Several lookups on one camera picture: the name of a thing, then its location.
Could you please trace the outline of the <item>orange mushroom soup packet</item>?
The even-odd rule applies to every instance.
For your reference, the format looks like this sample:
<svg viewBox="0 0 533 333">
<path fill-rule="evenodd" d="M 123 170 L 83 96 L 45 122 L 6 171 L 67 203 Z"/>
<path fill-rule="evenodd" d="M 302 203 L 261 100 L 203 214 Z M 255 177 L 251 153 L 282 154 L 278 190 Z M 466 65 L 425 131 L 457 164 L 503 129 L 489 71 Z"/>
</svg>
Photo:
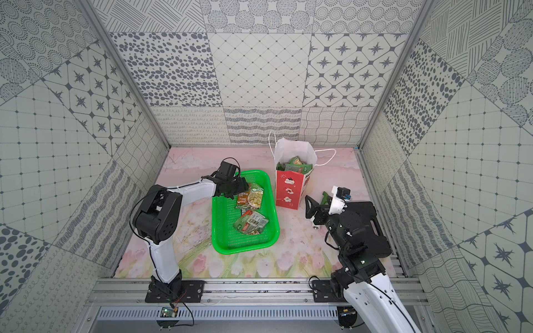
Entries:
<svg viewBox="0 0 533 333">
<path fill-rule="evenodd" d="M 237 208 L 259 210 L 262 207 L 264 190 L 257 183 L 249 183 L 248 190 L 237 196 Z"/>
</svg>

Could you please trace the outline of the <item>white red paper bag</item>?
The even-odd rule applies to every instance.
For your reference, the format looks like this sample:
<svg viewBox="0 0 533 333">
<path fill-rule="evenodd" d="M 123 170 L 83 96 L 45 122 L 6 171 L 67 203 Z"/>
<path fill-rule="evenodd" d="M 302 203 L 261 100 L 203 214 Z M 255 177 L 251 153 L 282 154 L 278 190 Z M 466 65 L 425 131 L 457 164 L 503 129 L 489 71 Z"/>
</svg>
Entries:
<svg viewBox="0 0 533 333">
<path fill-rule="evenodd" d="M 309 142 L 278 139 L 273 130 L 268 134 L 268 144 L 276 169 L 276 206 L 297 210 L 312 172 L 317 167 L 327 165 L 337 155 L 337 150 L 334 148 L 315 149 Z M 312 164 L 312 171 L 307 174 L 281 171 L 281 165 L 294 156 L 298 156 L 307 164 Z"/>
</svg>

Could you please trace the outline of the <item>green barcode packet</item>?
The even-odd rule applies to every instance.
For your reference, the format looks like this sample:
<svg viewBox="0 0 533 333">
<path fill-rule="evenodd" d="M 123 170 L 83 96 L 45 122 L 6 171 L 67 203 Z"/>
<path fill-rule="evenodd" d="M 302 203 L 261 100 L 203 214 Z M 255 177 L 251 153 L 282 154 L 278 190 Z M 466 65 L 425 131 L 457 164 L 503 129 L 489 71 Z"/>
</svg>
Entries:
<svg viewBox="0 0 533 333">
<path fill-rule="evenodd" d="M 280 167 L 281 171 L 292 171 L 292 172 L 301 173 L 301 174 L 307 174 L 311 172 L 312 169 L 313 169 L 312 164 L 305 163 L 298 156 L 294 156 L 288 162 L 282 164 Z"/>
</svg>

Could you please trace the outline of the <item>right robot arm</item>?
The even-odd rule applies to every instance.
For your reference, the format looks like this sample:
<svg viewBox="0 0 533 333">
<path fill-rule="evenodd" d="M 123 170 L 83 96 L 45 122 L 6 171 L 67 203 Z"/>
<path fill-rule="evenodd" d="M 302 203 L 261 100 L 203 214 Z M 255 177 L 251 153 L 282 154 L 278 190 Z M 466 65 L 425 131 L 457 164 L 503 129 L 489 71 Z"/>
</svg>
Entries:
<svg viewBox="0 0 533 333">
<path fill-rule="evenodd" d="M 419 332 L 382 263 L 391 246 L 369 201 L 348 201 L 334 194 L 324 203 L 305 197 L 305 216 L 324 226 L 326 240 L 337 251 L 340 268 L 329 280 L 308 280 L 315 302 L 347 302 L 338 309 L 341 327 L 356 327 L 360 319 L 371 332 Z"/>
</svg>

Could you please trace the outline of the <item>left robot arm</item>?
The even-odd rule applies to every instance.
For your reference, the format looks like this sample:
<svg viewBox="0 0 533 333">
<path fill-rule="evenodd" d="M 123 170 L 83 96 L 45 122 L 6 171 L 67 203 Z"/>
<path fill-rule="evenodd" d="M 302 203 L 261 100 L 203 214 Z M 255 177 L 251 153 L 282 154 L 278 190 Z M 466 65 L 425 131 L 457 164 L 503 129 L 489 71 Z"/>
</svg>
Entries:
<svg viewBox="0 0 533 333">
<path fill-rule="evenodd" d="M 152 186 L 130 218 L 133 234 L 149 246 L 154 265 L 154 278 L 164 284 L 180 276 L 172 237 L 176 232 L 180 211 L 185 206 L 206 198 L 222 196 L 233 199 L 249 189 L 240 164 L 230 158 L 221 161 L 218 169 L 195 183 L 178 187 Z"/>
</svg>

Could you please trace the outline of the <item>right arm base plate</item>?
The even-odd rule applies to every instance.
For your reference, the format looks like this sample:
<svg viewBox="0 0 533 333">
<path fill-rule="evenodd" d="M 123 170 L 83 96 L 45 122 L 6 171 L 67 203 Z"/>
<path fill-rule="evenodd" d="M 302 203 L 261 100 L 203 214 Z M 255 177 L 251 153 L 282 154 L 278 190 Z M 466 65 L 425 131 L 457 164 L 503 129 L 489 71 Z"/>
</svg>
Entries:
<svg viewBox="0 0 533 333">
<path fill-rule="evenodd" d="M 312 280 L 310 288 L 316 303 L 347 303 L 344 289 L 336 280 Z"/>
</svg>

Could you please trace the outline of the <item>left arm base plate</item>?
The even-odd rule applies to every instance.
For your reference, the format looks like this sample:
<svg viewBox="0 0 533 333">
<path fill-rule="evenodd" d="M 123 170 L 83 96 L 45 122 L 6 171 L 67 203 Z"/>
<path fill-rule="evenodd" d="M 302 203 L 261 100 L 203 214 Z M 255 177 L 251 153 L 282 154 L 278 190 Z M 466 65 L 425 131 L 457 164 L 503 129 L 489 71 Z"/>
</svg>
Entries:
<svg viewBox="0 0 533 333">
<path fill-rule="evenodd" d="M 200 303 L 204 287 L 205 281 L 203 280 L 180 280 L 170 284 L 153 280 L 149 283 L 144 301 L 146 303 Z"/>
</svg>

